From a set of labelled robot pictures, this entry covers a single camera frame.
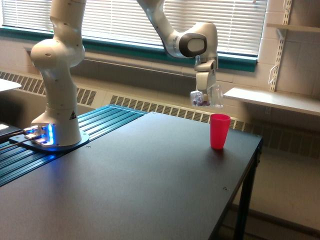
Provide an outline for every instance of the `white shelf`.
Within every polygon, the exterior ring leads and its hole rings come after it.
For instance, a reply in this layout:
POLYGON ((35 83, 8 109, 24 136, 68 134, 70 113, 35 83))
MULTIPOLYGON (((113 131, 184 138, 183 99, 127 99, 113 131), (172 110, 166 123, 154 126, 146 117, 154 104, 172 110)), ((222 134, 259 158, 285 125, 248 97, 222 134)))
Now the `white shelf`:
POLYGON ((245 103, 320 116, 320 100, 313 98, 239 87, 232 88, 224 96, 245 103))
POLYGON ((308 33, 320 33, 320 27, 311 26, 299 26, 299 25, 283 25, 283 24, 273 24, 267 23, 267 27, 277 28, 281 30, 290 30, 295 32, 308 32, 308 33))
POLYGON ((19 83, 16 83, 14 81, 7 81, 0 78, 0 92, 17 88, 21 88, 21 85, 19 83))

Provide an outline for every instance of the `table leg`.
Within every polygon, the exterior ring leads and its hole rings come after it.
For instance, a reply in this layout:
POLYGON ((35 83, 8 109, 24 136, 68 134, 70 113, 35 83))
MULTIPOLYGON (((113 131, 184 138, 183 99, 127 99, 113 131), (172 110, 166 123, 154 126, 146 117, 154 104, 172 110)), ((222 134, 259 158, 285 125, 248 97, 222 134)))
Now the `table leg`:
POLYGON ((243 240, 246 228, 246 221, 249 212, 249 205, 251 200, 252 189, 254 186, 256 168, 259 163, 259 158, 261 154, 261 146, 258 147, 254 155, 254 163, 252 164, 248 174, 246 175, 241 190, 241 197, 238 209, 238 215, 234 230, 234 240, 243 240))

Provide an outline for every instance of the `blue aluminum extrusion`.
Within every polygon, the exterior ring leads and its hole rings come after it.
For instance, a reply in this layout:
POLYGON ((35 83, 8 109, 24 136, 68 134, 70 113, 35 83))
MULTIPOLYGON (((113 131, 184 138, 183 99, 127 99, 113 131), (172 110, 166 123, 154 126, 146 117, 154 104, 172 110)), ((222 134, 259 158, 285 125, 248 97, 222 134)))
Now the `blue aluminum extrusion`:
MULTIPOLYGON (((80 130, 89 134, 89 141, 110 133, 147 114, 128 107, 107 105, 78 116, 80 130)), ((0 144, 0 149, 12 145, 0 144)), ((0 151, 0 187, 61 157, 64 153, 44 153, 15 146, 0 151)))

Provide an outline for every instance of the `heating vent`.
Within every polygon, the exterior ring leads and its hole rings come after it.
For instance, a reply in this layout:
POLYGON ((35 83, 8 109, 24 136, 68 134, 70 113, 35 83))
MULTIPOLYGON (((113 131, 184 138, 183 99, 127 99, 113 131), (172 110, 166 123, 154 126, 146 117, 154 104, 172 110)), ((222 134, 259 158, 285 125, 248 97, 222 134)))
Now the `heating vent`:
MULTIPOLYGON (((17 75, 14 73, 0 71, 0 79, 8 80, 21 84, 19 88, 35 94, 46 95, 45 83, 42 79, 32 78, 28 76, 17 75)), ((91 106, 94 102, 97 92, 84 88, 76 89, 76 101, 78 104, 91 106)))
MULTIPOLYGON (((167 114, 202 123, 210 122, 211 113, 209 112, 169 104, 158 104, 117 95, 112 96, 110 104, 142 110, 144 112, 167 114)), ((304 157, 316 159, 320 157, 320 133, 308 134, 295 129, 283 129, 283 127, 277 125, 245 122, 234 117, 231 118, 230 128, 261 135, 263 137, 263 146, 267 148, 299 154, 304 157)))

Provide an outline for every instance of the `clear plastic object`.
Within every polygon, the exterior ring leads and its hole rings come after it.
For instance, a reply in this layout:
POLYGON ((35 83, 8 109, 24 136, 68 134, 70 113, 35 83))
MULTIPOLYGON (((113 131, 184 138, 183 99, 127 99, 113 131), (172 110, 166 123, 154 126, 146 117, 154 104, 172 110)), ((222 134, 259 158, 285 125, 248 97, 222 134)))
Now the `clear plastic object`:
POLYGON ((213 84, 207 89, 207 93, 202 91, 192 91, 190 93, 192 106, 197 107, 215 107, 221 109, 223 107, 223 93, 219 84, 213 84))

